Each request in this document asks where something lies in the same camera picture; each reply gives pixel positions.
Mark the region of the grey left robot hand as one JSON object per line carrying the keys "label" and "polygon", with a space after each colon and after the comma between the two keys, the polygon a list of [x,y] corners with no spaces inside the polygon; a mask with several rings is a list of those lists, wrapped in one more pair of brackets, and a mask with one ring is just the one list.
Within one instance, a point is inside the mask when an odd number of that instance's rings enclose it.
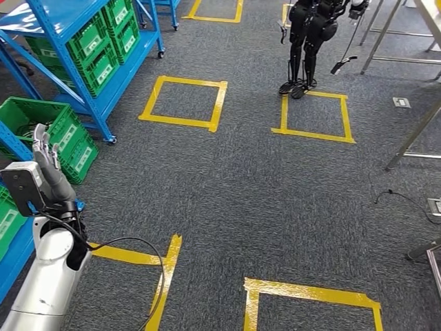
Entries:
{"label": "grey left robot hand", "polygon": [[76,194],[61,170],[58,158],[60,145],[54,143],[50,149],[51,135],[46,126],[38,123],[35,128],[32,139],[34,160],[40,167],[45,182],[51,191],[51,200],[55,203],[75,201]]}

